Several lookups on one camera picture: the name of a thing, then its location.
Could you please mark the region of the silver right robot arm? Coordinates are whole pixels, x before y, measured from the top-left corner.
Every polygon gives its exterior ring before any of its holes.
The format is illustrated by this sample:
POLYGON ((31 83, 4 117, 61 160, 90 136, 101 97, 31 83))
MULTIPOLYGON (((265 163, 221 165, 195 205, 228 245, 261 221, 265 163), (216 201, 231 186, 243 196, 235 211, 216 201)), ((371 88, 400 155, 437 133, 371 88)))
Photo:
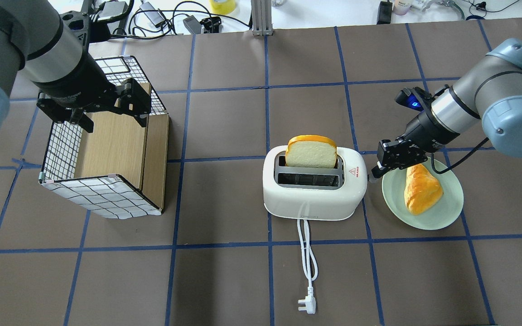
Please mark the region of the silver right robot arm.
POLYGON ((397 104, 417 110, 404 134, 378 144, 368 179, 424 163, 429 156, 481 123, 485 140, 508 156, 522 157, 522 41, 506 39, 453 85, 435 94, 406 87, 397 104))

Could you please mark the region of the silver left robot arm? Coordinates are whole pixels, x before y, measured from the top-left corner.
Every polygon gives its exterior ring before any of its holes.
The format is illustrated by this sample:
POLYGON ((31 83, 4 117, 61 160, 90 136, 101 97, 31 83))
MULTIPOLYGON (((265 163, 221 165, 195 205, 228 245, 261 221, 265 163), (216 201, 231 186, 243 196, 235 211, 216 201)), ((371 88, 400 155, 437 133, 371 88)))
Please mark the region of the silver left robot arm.
POLYGON ((108 24, 128 10, 99 18, 91 0, 79 12, 58 13, 47 0, 0 0, 0 127, 18 72, 41 92, 37 106, 54 123, 93 132, 87 113, 108 111, 147 126, 150 95, 129 78, 115 86, 88 53, 90 43, 111 38, 108 24))

